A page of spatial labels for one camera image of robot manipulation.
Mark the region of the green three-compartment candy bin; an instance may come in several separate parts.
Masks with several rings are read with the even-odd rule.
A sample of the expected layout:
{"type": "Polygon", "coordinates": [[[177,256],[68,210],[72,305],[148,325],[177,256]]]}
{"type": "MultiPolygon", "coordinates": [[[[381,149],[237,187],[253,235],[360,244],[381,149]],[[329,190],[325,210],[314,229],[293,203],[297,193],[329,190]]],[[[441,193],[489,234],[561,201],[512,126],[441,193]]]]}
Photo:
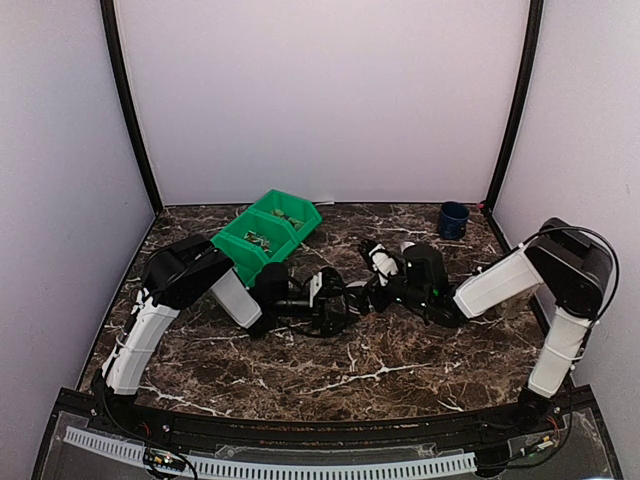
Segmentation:
{"type": "Polygon", "coordinates": [[[285,261],[322,223],[314,204],[271,190],[212,238],[247,287],[268,263],[285,261]]]}

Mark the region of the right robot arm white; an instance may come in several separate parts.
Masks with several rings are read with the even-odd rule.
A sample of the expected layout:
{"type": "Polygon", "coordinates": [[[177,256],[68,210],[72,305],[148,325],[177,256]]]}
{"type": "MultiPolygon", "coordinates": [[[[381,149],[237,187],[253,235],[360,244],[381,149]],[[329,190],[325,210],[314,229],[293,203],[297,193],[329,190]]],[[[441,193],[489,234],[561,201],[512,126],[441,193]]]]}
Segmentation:
{"type": "Polygon", "coordinates": [[[515,299],[552,301],[544,344],[524,388],[532,395],[510,413],[511,426],[521,434],[547,420],[545,399],[556,395],[581,361],[592,330],[615,298],[621,273],[606,237],[556,217],[459,283],[450,281],[442,253],[426,243],[394,254],[364,240],[359,253],[372,276],[348,284],[347,297],[361,315],[397,304],[425,321],[458,328],[515,299]]]}

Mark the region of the white round lid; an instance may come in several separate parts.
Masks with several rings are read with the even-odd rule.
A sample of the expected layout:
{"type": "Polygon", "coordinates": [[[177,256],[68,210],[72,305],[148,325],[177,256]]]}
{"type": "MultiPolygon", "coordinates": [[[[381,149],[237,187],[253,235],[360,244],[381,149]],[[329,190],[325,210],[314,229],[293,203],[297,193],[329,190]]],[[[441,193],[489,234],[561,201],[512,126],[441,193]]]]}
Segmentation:
{"type": "Polygon", "coordinates": [[[358,296],[364,291],[366,284],[366,281],[353,281],[347,284],[345,289],[348,294],[358,296]]]}

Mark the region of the silver metal scoop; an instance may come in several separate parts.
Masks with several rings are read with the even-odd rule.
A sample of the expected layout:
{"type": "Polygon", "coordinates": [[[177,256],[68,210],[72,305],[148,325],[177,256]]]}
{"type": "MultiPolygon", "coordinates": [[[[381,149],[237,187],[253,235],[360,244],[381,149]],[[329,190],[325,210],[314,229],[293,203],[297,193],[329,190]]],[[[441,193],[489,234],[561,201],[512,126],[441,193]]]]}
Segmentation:
{"type": "Polygon", "coordinates": [[[415,243],[411,241],[404,241],[400,244],[400,250],[404,252],[407,248],[414,246],[415,243]]]}

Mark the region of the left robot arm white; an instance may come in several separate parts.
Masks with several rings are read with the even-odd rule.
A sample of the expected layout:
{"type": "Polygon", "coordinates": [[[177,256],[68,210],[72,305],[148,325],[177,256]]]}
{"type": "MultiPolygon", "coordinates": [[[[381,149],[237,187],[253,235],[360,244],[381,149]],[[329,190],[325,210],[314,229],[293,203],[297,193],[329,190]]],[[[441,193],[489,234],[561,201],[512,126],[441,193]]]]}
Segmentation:
{"type": "Polygon", "coordinates": [[[270,262],[246,286],[232,259],[202,235],[160,248],[148,259],[131,314],[92,379],[96,394],[117,396],[106,401],[101,417],[120,436],[134,435],[141,415],[119,397],[137,394],[165,331],[206,293],[252,338],[286,326],[291,318],[309,321],[309,328],[298,332],[311,338],[336,336],[350,322],[347,288],[332,267],[299,282],[284,263],[270,262]]]}

